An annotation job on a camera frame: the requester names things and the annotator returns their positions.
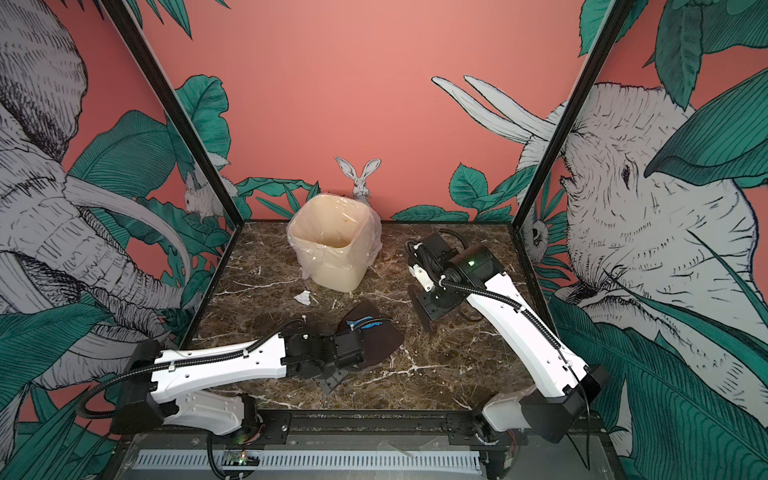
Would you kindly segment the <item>blue paper scrap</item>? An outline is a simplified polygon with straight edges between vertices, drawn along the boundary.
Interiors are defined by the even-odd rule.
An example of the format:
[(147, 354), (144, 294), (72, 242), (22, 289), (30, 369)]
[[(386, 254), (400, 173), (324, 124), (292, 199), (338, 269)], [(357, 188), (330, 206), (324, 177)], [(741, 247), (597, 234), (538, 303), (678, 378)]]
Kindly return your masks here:
[(347, 325), (351, 330), (360, 330), (381, 325), (385, 321), (386, 318), (366, 317), (356, 321), (348, 321)]

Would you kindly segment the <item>dark brown dustpan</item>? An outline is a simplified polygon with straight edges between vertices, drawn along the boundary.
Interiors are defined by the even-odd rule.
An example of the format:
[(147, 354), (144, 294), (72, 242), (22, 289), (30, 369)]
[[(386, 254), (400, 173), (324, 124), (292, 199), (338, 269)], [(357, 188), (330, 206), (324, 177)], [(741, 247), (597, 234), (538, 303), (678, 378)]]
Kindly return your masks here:
[(353, 371), (365, 371), (386, 361), (405, 340), (404, 334), (394, 326), (392, 320), (368, 299), (362, 299), (342, 318), (337, 324), (336, 333), (357, 330), (357, 323), (369, 319), (377, 319), (377, 322), (361, 327), (363, 361), (352, 366)]

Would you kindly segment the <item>dark brown hand brush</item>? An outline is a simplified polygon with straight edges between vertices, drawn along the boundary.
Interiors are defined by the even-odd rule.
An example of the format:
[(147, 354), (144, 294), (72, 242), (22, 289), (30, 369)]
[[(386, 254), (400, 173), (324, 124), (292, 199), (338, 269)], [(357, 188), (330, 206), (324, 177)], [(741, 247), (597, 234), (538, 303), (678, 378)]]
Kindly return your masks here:
[(422, 329), (426, 333), (433, 335), (434, 329), (429, 311), (429, 308), (432, 306), (430, 294), (421, 287), (410, 285), (408, 287), (408, 295), (421, 322)]

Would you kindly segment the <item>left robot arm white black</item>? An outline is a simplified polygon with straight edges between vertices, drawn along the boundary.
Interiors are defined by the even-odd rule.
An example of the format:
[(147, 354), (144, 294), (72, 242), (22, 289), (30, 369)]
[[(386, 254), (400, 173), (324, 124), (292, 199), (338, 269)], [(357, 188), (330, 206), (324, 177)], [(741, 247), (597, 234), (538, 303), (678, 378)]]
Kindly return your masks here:
[(364, 339), (376, 320), (345, 322), (322, 334), (303, 320), (278, 326), (251, 342), (202, 350), (162, 349), (140, 343), (125, 370), (89, 390), (76, 413), (107, 419), (114, 435), (145, 433), (164, 425), (203, 429), (218, 436), (259, 430), (247, 395), (226, 397), (213, 388), (243, 381), (300, 378), (324, 381), (366, 360)]

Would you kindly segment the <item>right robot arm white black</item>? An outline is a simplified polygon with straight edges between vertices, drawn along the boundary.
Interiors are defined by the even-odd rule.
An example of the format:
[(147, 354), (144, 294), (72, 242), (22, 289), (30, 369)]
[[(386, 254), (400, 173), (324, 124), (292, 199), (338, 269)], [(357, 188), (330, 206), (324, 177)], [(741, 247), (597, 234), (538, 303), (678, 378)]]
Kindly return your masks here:
[(498, 394), (481, 409), (495, 432), (530, 429), (558, 443), (591, 405), (610, 375), (574, 353), (526, 302), (502, 263), (485, 246), (465, 244), (461, 250), (441, 229), (408, 240), (409, 272), (418, 281), (409, 296), (423, 329), (432, 333), (438, 319), (468, 303), (496, 329), (526, 367), (532, 387)]

